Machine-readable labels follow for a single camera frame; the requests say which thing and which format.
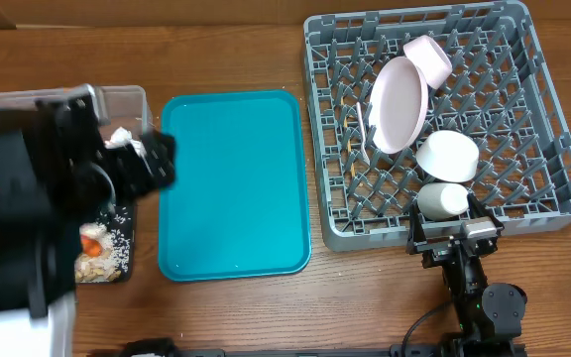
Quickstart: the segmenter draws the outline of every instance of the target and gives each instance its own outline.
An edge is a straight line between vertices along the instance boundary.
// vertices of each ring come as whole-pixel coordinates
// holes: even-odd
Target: pink plate
[[[428,88],[421,70],[404,57],[381,69],[370,96],[369,124],[376,125],[374,144],[386,154],[410,146],[428,109]]]

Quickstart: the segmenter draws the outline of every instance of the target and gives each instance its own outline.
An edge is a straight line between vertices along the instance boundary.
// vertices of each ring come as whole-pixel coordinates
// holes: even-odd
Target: blue plastic tray
[[[158,262],[176,282],[296,273],[311,255],[296,99],[282,90],[179,96],[163,111],[176,182]]]

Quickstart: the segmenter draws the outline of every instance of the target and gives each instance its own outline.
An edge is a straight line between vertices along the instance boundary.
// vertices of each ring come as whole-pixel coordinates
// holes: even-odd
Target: white cup
[[[453,66],[446,53],[426,35],[407,43],[404,55],[420,68],[431,88],[439,88],[453,72]]]
[[[418,165],[437,179],[464,182],[475,176],[480,150],[464,134],[438,130],[426,138],[415,158]]]
[[[447,219],[466,212],[468,190],[459,183],[429,183],[417,194],[417,207],[433,221]]]

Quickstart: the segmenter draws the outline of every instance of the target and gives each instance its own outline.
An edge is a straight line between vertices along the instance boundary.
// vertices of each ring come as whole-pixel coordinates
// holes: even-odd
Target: plastic dish rack
[[[416,164],[415,152],[437,130],[464,133],[479,147],[477,174],[466,186],[504,222],[504,234],[557,230],[571,222],[571,135],[523,4],[313,16],[304,34],[318,200],[331,250],[405,244],[407,209],[434,181]],[[453,74],[431,89],[415,143],[389,156],[374,146],[372,130],[363,138],[354,104],[367,106],[367,120],[377,73],[421,35],[449,55]],[[420,219],[427,236],[445,236],[459,232],[468,212],[444,222]]]

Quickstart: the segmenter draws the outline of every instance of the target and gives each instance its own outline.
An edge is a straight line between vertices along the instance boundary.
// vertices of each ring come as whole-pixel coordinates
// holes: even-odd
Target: orange food piece
[[[92,258],[98,257],[103,253],[103,246],[101,246],[95,239],[81,235],[80,243],[83,245],[83,253]]]

